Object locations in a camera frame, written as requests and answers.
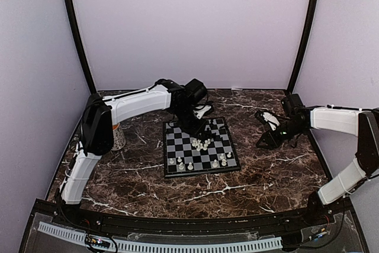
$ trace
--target chessboard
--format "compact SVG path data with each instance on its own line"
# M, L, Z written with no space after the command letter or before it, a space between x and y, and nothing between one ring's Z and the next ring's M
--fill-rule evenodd
M195 138L182 132L177 121L163 124L165 178L241 170L229 128L224 118L207 119L213 137L200 149Z

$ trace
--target black metal pole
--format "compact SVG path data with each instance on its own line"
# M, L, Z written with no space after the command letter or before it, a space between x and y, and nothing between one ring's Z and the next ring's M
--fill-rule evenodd
M75 16L73 2L72 0L65 0L65 4L66 4L66 9L67 9L67 15L69 17L73 40L75 42L76 51L78 52L79 60L81 62L84 77L85 77L85 80L87 81L89 91L93 94L93 93L96 93L97 91L96 91L94 79L92 78L92 75L91 75L91 71L89 70L87 58L85 56L82 38L79 33L78 22Z
M316 10L316 3L317 3L317 0L309 0L306 21L304 23L303 34L301 35L300 45L298 47L294 68L291 74L290 83L288 84L288 87L287 87L287 91L290 93L294 91L298 74L300 73L301 64L303 63L303 59L304 59L304 55L307 49L308 39L310 35L310 30L312 28L314 12Z

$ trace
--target robotic arm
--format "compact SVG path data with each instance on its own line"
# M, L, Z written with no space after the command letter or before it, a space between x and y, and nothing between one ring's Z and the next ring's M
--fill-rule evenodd
M311 194L308 212L314 213L320 207L333 203L345 194L352 193L379 167L379 108L354 109L342 107L305 107L297 94L286 96L282 101L285 115L282 123L269 111L258 111L255 117L269 125L257 142L257 147L278 148L309 129L334 130L358 137L358 150L353 161L333 180Z
M210 104L198 103L207 95L204 84L193 79L186 86L160 79L152 87L117 96L92 94L81 118L81 138L76 145L66 178L58 197L66 204L79 204L90 174L101 157L113 146L113 125L153 110L168 110L177 116L179 127L193 137L211 137L205 131L204 115L210 114Z

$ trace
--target white wall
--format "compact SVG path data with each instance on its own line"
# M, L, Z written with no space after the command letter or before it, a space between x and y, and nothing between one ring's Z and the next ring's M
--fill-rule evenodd
M88 89L63 0L0 3L0 251L13 253Z
M309 0L74 0L98 89L286 88Z
M379 0L318 0L295 92L307 105L379 107ZM314 131L333 175L356 152L355 137ZM379 248L379 179L352 196L370 251Z

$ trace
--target marble tabletop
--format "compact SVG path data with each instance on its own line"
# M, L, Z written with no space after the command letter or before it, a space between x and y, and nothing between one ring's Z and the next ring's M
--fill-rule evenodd
M121 91L103 92L103 95ZM275 213L305 207L309 194L327 182L306 136L297 147L258 149L264 131L254 118L260 109L284 115L278 90L209 90L212 117L224 117L242 170L186 178L163 177L163 122L172 119L154 111L121 123L127 143L96 165L83 193L81 207L104 213L160 218L216 218ZM72 157L65 153L48 200L62 182Z

